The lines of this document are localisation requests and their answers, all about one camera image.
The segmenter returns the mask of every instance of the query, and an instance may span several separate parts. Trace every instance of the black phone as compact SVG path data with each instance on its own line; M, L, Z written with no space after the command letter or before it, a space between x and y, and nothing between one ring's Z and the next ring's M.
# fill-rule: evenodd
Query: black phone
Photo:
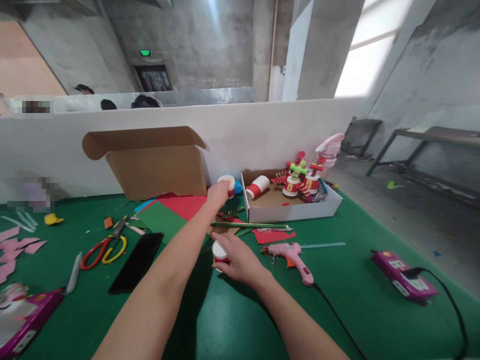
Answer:
M109 294L130 293L135 289L152 265L163 238L163 232L142 235L108 289Z

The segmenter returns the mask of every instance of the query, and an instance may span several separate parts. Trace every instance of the open cardboard box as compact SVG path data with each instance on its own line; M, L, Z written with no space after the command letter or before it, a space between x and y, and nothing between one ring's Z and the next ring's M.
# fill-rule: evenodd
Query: open cardboard box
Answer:
M132 201L158 195L207 195L200 136L188 126L88 132L83 151L105 156L125 196Z
M271 183L268 188L253 200L247 198L245 189L260 175L269 179L275 177L275 173L284 169L270 169L241 173L241 185L249 223L275 223L300 219L324 218L335 215L343 201L331 187L325 184L328 196L323 202L305 203L300 198L287 198L282 194L282 186Z

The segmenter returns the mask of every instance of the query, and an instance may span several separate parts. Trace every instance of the exit sign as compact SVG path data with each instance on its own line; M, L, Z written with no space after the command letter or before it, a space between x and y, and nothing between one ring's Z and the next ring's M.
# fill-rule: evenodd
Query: exit sign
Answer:
M140 55L141 56L152 56L152 52L149 49L140 50Z

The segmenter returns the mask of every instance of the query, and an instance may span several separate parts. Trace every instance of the black cable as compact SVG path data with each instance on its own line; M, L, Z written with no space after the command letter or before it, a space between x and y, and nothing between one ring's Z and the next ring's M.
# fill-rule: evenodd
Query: black cable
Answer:
M463 346L461 348L460 353L454 358L454 360L462 360L465 357L465 355L467 355L467 351L469 350L469 337L467 336L467 329L465 328L464 318L462 317L459 307L455 303L454 298L452 297L452 294L450 293L449 289L445 286L442 280L440 280L433 272L431 272L430 270L427 270L426 268L414 267L408 270L404 270L402 271L402 273L408 279L416 279L419 276L419 274L424 271L432 275L440 283L440 285L445 290L448 298L450 299L451 304L453 305L453 308L455 309L456 316L458 317L458 323L460 324L461 336L463 338Z
M329 298L324 294L324 292L322 291L322 289L320 288L320 286L314 282L313 283L313 286L320 292L320 294L323 296L323 298L325 299L326 303L328 304L328 306L330 307L331 311L335 314L336 316L336 319L340 322L340 325L341 327L343 328L343 330L345 330L346 334L348 335L348 337L350 338L351 342L353 343L353 345L355 345L356 349L358 350L358 352L360 353L361 357L364 359L364 360L367 360L367 357L365 356L365 354L362 352L362 350L360 350L360 347L359 345L355 342L354 338L352 337L352 335L350 335L349 331L347 330L347 327L345 326L344 322L342 321L342 319L340 319L340 316L337 314L337 312L335 311L332 303L330 302Z

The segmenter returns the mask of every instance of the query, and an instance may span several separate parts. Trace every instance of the yellow scissors handle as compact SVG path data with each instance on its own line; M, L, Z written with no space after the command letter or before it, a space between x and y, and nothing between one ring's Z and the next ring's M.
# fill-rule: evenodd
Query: yellow scissors handle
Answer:
M117 255L115 255L114 257L112 257L111 259L109 259L108 257L110 256L110 254L112 253L112 251L114 250L113 247L109 248L105 255L103 256L103 258L101 259L101 262L102 264L111 264L113 263L115 260L117 260L125 251L125 249L127 248L127 238L123 235L120 235L120 239L123 243L123 245L121 246L121 249L120 251L118 252Z

